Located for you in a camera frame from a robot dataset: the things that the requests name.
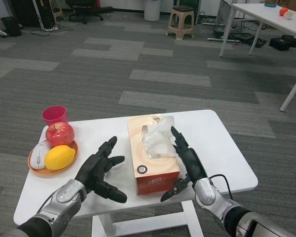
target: orange plate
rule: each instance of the orange plate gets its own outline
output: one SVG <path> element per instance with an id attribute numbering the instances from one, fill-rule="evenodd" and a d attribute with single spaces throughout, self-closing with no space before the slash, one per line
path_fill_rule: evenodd
<path id="1" fill-rule="evenodd" d="M 29 154 L 29 157 L 28 157 L 28 166 L 29 166 L 30 170 L 33 171 L 35 174 L 53 175 L 53 174 L 61 173 L 61 172 L 65 171 L 66 169 L 68 169 L 75 162 L 75 160 L 77 159 L 77 156 L 78 156 L 78 145 L 77 145 L 77 143 L 75 141 L 73 141 L 72 144 L 70 145 L 70 148 L 75 150 L 74 160 L 63 169 L 58 169 L 58 170 L 50 170 L 50 169 L 46 169 L 46 168 L 44 168 L 44 169 L 33 169 L 31 167 L 31 165 L 30 165 L 30 160 L 31 160 L 33 150 L 31 151 L 31 153 Z"/>

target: trash can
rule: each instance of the trash can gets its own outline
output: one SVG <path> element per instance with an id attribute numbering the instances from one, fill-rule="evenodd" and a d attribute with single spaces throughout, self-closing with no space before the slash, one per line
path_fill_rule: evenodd
<path id="1" fill-rule="evenodd" d="M 12 17 L 12 16 L 7 16 L 7 17 L 3 17 L 0 19 L 4 26 L 5 26 L 5 31 L 9 36 L 21 36 L 22 32 L 21 29 L 19 27 L 19 23 L 18 21 Z"/>
<path id="2" fill-rule="evenodd" d="M 145 0 L 144 18 L 147 21 L 160 19 L 161 0 Z"/>

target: white desk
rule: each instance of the white desk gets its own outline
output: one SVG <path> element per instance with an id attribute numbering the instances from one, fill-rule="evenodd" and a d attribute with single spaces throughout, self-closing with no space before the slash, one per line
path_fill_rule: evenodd
<path id="1" fill-rule="evenodd" d="M 257 177 L 215 112 L 202 110 L 168 113 L 167 115 L 174 116 L 176 129 L 182 132 L 189 145 L 198 153 L 209 176 L 224 174 L 233 192 L 251 190 L 258 185 Z M 20 225 L 35 215 L 45 199 L 68 180 L 73 179 L 85 160 L 91 154 L 96 153 L 104 141 L 115 135 L 118 141 L 111 156 L 123 155 L 125 162 L 112 168 L 105 175 L 105 181 L 125 192 L 128 196 L 127 202 L 117 203 L 91 192 L 75 218 L 100 215 L 102 224 L 106 226 L 107 234 L 111 234 L 110 231 L 114 229 L 109 213 L 160 205 L 163 193 L 136 195 L 127 121 L 127 117 L 123 117 L 70 122 L 75 131 L 75 140 L 79 145 L 76 162 L 66 171 L 54 176 L 37 176 L 29 171 L 14 213 L 14 222 Z M 46 129 L 47 127 L 42 131 L 39 141 L 45 140 Z M 181 176 L 184 177 L 185 167 L 179 158 L 178 161 Z M 223 178 L 214 178 L 213 181 L 222 193 L 227 193 Z M 149 221 L 146 224 L 134 223 L 134 221 L 115 223 L 115 236 L 181 225 L 188 225 L 191 236 L 202 236 L 195 209 L 190 201 L 194 199 L 194 196 L 195 192 L 190 186 L 164 202 L 182 202 L 185 212 L 166 215 L 166 217 L 146 218 L 145 221 Z M 93 220 L 93 230 L 96 231 L 93 236 L 103 236 L 103 233 L 99 232 L 101 229 L 101 224 L 98 225 L 99 217 L 94 217 Z"/>
<path id="2" fill-rule="evenodd" d="M 255 48 L 255 45 L 258 41 L 259 33 L 262 29 L 263 23 L 267 23 L 270 26 L 273 26 L 273 27 L 275 27 L 275 28 L 277 28 L 289 35 L 296 37 L 296 12 L 291 11 L 294 13 L 293 17 L 290 20 L 285 20 L 283 17 L 281 17 L 279 15 L 280 9 L 281 9 L 280 6 L 267 7 L 267 6 L 264 6 L 263 3 L 261 3 L 261 4 L 233 4 L 231 6 L 230 14 L 228 17 L 226 30 L 223 35 L 223 44 L 222 44 L 220 57 L 223 56 L 223 53 L 224 53 L 224 50 L 226 47 L 226 42 L 228 39 L 228 35 L 230 32 L 230 27 L 231 27 L 232 21 L 234 20 L 235 13 L 237 10 L 240 12 L 246 13 L 248 15 L 251 15 L 253 18 L 261 21 L 260 26 L 257 30 L 256 37 L 255 37 L 254 42 L 252 44 L 251 50 L 249 52 L 249 55 L 252 54 L 253 49 Z M 288 97 L 286 98 L 283 105 L 281 106 L 280 111 L 283 112 L 287 108 L 288 104 L 291 102 L 291 100 L 295 94 L 296 94 L 296 84 L 293 87 L 293 89 L 291 90 Z"/>

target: yellow lemon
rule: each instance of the yellow lemon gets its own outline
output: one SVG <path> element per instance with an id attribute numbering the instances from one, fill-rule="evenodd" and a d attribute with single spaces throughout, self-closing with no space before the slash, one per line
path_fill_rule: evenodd
<path id="1" fill-rule="evenodd" d="M 45 157 L 45 167 L 51 170 L 58 170 L 69 165 L 75 155 L 75 150 L 66 145 L 52 148 Z"/>

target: white trash can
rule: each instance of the white trash can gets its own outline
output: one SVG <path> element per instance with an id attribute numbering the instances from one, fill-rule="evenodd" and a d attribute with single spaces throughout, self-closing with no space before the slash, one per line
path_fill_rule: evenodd
<path id="1" fill-rule="evenodd" d="M 147 21 L 160 19 L 161 0 L 145 0 L 144 18 Z"/>

